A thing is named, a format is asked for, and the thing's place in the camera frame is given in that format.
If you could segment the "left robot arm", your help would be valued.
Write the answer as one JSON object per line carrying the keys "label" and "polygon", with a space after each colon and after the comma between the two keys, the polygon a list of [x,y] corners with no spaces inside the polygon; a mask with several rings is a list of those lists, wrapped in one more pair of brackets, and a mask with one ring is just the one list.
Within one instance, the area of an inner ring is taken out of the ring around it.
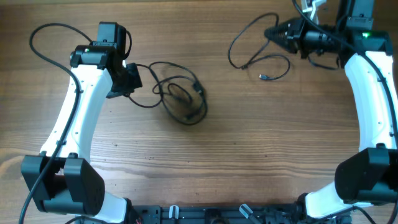
{"label": "left robot arm", "polygon": [[105,189],[90,164],[94,130],[104,101],[142,86],[137,65],[126,63],[131,35],[116,22],[100,22],[96,40],[79,45],[65,71],[70,83],[53,130],[36,156],[25,156],[27,202],[40,212],[73,215],[80,222],[142,223],[128,198]]}

